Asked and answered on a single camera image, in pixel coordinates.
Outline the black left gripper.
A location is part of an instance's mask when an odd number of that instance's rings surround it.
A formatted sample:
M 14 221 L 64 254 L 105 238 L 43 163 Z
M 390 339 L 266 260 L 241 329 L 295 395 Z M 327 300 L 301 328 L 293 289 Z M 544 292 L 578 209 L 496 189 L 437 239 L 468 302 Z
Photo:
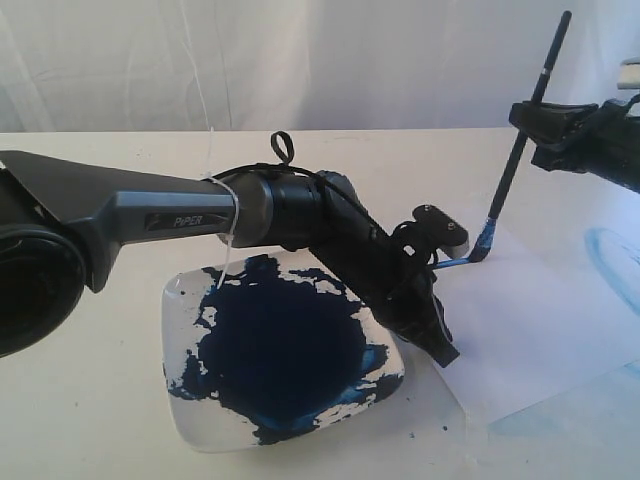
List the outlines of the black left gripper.
M 372 227 L 363 237 L 336 233 L 311 253 L 349 287 L 385 328 L 426 352 L 442 368 L 459 357 L 444 306 L 433 293 L 435 248 L 417 223 L 392 234 Z

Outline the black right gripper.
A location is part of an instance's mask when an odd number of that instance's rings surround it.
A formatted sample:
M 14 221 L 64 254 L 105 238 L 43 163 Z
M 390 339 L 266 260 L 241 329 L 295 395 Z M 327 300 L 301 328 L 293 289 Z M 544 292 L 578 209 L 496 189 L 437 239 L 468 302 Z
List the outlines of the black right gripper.
M 637 98 L 598 105 L 514 103 L 509 122 L 536 144 L 531 164 L 547 172 L 592 174 L 639 191 Z

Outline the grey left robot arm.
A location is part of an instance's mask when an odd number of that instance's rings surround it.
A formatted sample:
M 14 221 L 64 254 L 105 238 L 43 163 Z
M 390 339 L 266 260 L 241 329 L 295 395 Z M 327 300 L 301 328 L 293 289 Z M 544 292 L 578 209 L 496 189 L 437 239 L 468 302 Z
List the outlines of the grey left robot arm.
M 101 291 L 122 247 L 202 235 L 306 249 L 382 326 L 441 366 L 458 356 L 433 291 L 435 254 L 467 236 L 435 207 L 387 233 L 332 171 L 254 164 L 193 180 L 24 151 L 1 155 L 2 354 L 42 340 L 84 291 Z

